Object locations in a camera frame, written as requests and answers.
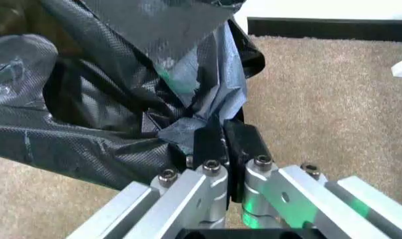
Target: hex socket screw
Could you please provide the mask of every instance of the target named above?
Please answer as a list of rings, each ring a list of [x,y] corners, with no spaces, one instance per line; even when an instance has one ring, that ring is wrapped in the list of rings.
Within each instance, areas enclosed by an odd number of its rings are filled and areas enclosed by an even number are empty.
[[[220,172],[220,162],[215,159],[206,160],[202,164],[202,171],[207,176],[216,176]]]
[[[177,180],[177,172],[174,169],[165,169],[158,175],[159,184],[164,188],[169,188]]]
[[[319,180],[320,169],[316,164],[304,162],[300,168],[315,180]]]
[[[257,165],[261,171],[271,170],[272,160],[266,155],[259,155],[254,158],[254,164]]]

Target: white wall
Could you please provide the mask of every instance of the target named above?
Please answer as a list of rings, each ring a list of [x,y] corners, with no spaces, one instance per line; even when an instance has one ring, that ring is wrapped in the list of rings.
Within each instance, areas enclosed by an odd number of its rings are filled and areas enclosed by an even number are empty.
[[[247,0],[235,18],[246,17],[402,20],[402,0]]]

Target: beige carpet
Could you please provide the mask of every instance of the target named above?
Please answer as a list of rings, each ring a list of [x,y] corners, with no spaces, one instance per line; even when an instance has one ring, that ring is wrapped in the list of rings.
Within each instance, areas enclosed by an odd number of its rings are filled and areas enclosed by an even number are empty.
[[[402,43],[254,38],[266,69],[249,80],[247,123],[279,166],[311,161],[358,175],[402,203]],[[63,238],[117,192],[0,159],[0,239]],[[240,227],[238,207],[228,225]]]

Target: plastic sheet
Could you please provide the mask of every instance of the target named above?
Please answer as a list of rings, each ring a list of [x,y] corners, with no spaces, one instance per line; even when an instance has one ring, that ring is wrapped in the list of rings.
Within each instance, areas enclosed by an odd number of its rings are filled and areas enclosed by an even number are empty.
[[[193,132],[233,118],[264,67],[227,21],[237,1],[40,2],[86,57],[0,37],[0,156],[35,167],[117,189],[182,169]]]

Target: baseboard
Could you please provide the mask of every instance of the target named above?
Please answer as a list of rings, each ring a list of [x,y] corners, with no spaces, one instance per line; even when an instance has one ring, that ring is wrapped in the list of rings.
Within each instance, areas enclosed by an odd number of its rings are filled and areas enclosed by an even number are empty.
[[[256,36],[402,42],[402,20],[248,17],[248,33]]]

